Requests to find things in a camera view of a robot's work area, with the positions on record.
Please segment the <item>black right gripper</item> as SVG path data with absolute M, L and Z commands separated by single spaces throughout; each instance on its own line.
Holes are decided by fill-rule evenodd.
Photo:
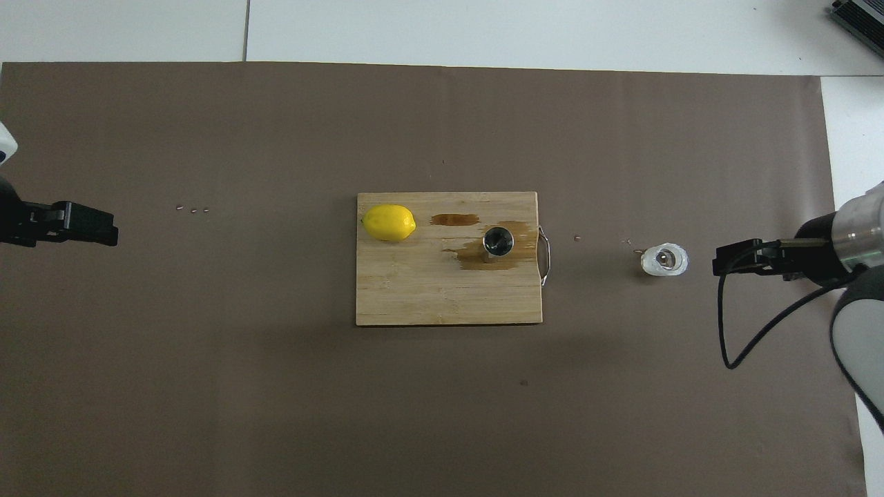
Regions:
M 809 280 L 817 286 L 844 287 L 849 271 L 836 254 L 833 243 L 835 214 L 812 218 L 791 238 L 742 240 L 718 246 L 713 259 L 713 276 L 754 274 L 782 275 L 784 281 Z M 787 259 L 785 270 L 782 251 Z

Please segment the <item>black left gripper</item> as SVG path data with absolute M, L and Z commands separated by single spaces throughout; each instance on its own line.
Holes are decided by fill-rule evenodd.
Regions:
M 119 229 L 110 212 L 76 202 L 48 205 L 22 201 L 6 179 L 1 179 L 1 242 L 18 246 L 36 246 L 45 236 L 53 242 L 88 242 L 104 246 L 119 245 Z

